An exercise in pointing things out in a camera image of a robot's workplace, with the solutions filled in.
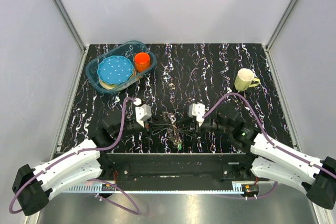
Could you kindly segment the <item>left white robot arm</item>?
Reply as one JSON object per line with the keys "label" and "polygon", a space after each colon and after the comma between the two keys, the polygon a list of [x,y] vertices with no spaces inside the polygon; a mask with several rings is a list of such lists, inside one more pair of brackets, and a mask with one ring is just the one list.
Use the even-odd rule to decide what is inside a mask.
{"label": "left white robot arm", "polygon": [[101,120],[89,139],[68,152],[31,168],[22,166],[15,177],[12,191],[13,202],[18,202],[25,216],[42,210],[61,192],[91,179],[116,179],[118,171],[108,153],[115,148],[120,130],[146,135],[167,129],[172,124],[158,118],[137,122],[135,119],[122,123],[121,115],[110,114]]}

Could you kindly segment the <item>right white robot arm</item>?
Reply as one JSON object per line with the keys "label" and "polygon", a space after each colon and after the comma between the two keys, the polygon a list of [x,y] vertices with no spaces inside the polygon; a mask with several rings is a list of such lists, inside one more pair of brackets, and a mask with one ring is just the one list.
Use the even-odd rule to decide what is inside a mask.
{"label": "right white robot arm", "polygon": [[190,116],[179,120],[193,134],[214,132],[225,134],[236,149],[253,157],[238,167],[239,176],[250,180],[254,176],[270,179],[292,187],[306,195],[314,204],[325,208],[335,207],[335,159],[309,156],[282,144],[250,124],[237,112],[203,119]]}

